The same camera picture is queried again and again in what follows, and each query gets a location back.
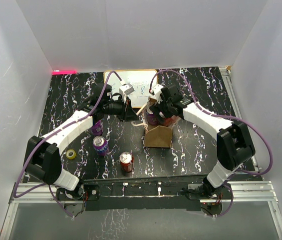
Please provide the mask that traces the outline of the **red cola can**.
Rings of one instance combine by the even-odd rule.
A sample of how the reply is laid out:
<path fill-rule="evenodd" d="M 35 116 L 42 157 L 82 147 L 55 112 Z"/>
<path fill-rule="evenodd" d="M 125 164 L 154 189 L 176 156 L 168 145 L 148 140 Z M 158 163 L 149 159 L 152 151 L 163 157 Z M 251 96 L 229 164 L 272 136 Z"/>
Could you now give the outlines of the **red cola can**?
<path fill-rule="evenodd" d="M 166 118 L 162 116 L 161 118 L 162 118 L 162 122 L 161 122 L 162 126 L 169 127 L 174 123 L 173 117 Z"/>
<path fill-rule="evenodd" d="M 120 157 L 120 165 L 123 171 L 129 173 L 134 169 L 134 157 L 130 152 L 123 152 Z"/>

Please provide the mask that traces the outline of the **brown canvas tote bag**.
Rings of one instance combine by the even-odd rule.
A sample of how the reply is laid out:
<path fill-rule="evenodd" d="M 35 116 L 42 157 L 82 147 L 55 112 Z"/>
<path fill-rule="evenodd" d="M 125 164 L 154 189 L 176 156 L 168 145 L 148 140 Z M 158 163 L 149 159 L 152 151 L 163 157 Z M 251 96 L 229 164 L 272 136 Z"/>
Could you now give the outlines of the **brown canvas tote bag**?
<path fill-rule="evenodd" d="M 131 124 L 134 127 L 143 127 L 144 128 L 144 147 L 149 148 L 171 148 L 172 146 L 172 136 L 173 136 L 173 128 L 177 125 L 180 117 L 172 116 L 174 118 L 174 123 L 169 126 L 161 125 L 159 122 L 159 118 L 157 120 L 159 122 L 158 125 L 149 125 L 146 120 L 146 111 L 149 105 L 153 105 L 156 101 L 154 99 L 148 98 L 148 101 L 141 107 L 141 109 L 137 112 L 137 115 L 142 119 L 141 123 L 132 122 Z"/>

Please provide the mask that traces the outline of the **red cola can front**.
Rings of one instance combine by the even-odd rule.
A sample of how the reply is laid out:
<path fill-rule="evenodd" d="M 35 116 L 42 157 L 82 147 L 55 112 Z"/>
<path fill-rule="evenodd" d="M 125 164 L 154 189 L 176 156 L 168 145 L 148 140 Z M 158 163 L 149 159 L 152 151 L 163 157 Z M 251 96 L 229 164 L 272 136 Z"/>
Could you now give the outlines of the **red cola can front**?
<path fill-rule="evenodd" d="M 123 171 L 129 173 L 134 169 L 134 157 L 130 152 L 123 152 L 120 157 L 120 165 Z"/>

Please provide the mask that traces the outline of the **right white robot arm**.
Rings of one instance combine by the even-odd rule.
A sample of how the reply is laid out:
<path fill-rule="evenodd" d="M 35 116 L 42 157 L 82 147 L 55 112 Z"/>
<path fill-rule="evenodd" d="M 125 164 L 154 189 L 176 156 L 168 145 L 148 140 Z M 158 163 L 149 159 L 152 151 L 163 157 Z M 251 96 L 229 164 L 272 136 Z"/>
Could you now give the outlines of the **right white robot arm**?
<path fill-rule="evenodd" d="M 217 163 L 204 179 L 204 194 L 213 199 L 224 182 L 255 154 L 248 126 L 242 122 L 216 117 L 193 99 L 185 98 L 175 84 L 155 85 L 149 90 L 156 102 L 150 110 L 163 122 L 173 116 L 191 122 L 212 136 L 217 143 Z"/>

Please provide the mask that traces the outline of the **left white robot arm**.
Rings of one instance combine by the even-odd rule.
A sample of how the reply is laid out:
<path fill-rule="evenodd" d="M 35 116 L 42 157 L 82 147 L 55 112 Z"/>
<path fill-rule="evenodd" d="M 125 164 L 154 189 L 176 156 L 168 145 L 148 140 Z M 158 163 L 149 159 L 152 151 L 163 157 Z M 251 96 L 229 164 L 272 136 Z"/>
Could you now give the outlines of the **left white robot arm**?
<path fill-rule="evenodd" d="M 90 129 L 105 115 L 114 115 L 122 122 L 138 120 L 128 97 L 134 91 L 127 83 L 119 88 L 118 97 L 114 100 L 112 87 L 100 83 L 63 124 L 43 137 L 33 136 L 27 144 L 25 172 L 47 185 L 56 185 L 66 189 L 74 200 L 84 194 L 81 180 L 63 169 L 61 154 L 78 136 Z"/>

